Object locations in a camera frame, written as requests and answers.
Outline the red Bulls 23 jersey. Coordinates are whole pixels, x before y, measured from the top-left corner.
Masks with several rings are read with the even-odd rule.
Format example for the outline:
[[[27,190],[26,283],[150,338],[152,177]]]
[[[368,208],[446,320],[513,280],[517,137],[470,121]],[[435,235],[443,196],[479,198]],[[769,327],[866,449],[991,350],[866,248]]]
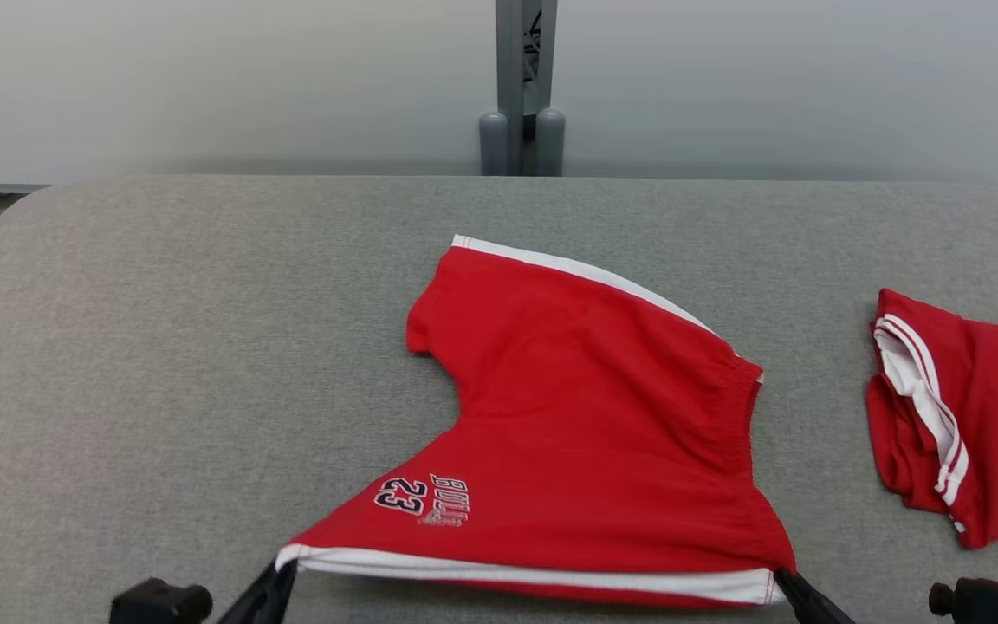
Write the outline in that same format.
[[[904,505],[964,549],[998,541],[998,324],[881,289],[866,388],[872,457]]]

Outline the red Bulls 23 shorts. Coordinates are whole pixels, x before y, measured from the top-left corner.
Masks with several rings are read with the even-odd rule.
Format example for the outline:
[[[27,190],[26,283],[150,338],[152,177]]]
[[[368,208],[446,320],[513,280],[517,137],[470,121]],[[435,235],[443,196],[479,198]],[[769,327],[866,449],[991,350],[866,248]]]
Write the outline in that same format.
[[[281,549],[278,569],[653,607],[768,607],[795,568],[754,483],[763,371],[610,271],[456,236],[405,346],[448,431]]]

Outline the grey metal post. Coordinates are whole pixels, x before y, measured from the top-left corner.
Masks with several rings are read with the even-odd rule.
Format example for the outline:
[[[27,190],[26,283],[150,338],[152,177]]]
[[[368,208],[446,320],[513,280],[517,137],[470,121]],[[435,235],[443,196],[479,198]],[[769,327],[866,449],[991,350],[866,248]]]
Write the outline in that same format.
[[[559,0],[494,0],[496,106],[479,118],[482,175],[560,177],[566,117],[552,106]]]

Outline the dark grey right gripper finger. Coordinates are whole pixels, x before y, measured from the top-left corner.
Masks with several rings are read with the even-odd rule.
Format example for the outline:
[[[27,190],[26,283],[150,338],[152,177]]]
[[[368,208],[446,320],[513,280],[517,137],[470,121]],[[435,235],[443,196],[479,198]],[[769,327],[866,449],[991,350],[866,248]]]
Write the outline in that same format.
[[[857,624],[799,573],[787,571],[787,601],[799,624]]]
[[[777,569],[774,580],[785,599],[791,604],[799,624],[839,624],[839,619],[828,607],[828,599],[817,592],[799,573]]]

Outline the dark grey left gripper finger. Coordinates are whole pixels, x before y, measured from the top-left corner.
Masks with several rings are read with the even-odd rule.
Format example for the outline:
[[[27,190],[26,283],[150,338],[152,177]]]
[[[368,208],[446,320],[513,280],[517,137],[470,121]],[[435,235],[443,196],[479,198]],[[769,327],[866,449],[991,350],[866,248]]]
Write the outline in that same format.
[[[297,577],[298,563],[290,561],[279,569],[269,568],[264,584],[261,624],[282,624]]]
[[[261,624],[264,584],[269,576],[269,568],[278,569],[274,563],[266,565],[256,580],[247,586],[244,593],[219,617],[217,624]]]

